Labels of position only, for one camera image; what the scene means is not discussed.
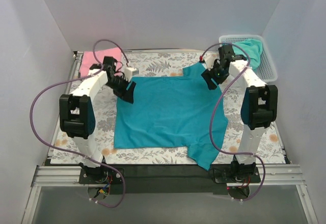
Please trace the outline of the teal blue t shirt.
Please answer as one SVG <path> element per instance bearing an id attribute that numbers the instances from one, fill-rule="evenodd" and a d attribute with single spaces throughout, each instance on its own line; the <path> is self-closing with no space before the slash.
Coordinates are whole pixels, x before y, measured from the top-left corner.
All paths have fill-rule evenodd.
<path id="1" fill-rule="evenodd" d="M 209 90 L 202 64 L 185 67 L 182 76 L 135 77 L 134 102 L 117 100 L 114 147 L 187 147 L 187 155 L 205 170 L 218 156 L 228 119 L 221 89 Z"/>

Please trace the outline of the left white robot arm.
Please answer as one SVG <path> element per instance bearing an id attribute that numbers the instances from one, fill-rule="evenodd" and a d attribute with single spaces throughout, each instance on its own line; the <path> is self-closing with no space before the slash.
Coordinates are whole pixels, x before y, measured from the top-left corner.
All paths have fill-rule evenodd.
<path id="1" fill-rule="evenodd" d="M 59 98 L 60 129 L 73 139 L 79 152 L 87 157 L 79 166 L 96 183 L 105 182 L 110 170 L 94 162 L 105 163 L 95 142 L 97 127 L 93 101 L 101 88 L 108 86 L 114 95 L 132 104 L 136 83 L 131 79 L 139 74 L 137 68 L 126 67 L 118 76 L 117 63 L 113 57 L 104 57 L 102 64 L 90 67 L 90 78 L 82 81 L 71 94 L 63 94 Z"/>

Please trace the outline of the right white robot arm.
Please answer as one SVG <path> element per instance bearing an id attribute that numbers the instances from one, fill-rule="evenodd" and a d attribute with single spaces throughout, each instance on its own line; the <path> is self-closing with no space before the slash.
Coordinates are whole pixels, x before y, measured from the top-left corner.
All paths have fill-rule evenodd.
<path id="1" fill-rule="evenodd" d="M 251 179 L 264 181 L 259 176 L 256 161 L 261 160 L 257 150 L 263 134 L 277 117 L 278 88 L 268 85 L 252 70 L 249 54 L 240 48 L 241 54 L 235 54 L 233 43 L 217 43 L 219 58 L 201 55 L 199 61 L 206 65 L 202 73 L 207 86 L 214 90 L 228 76 L 233 76 L 229 83 L 238 82 L 244 90 L 244 98 L 240 110 L 243 122 L 243 133 L 238 151 L 230 153 L 233 157 L 228 165 L 211 169 L 217 183 L 239 183 L 241 187 L 249 184 Z"/>

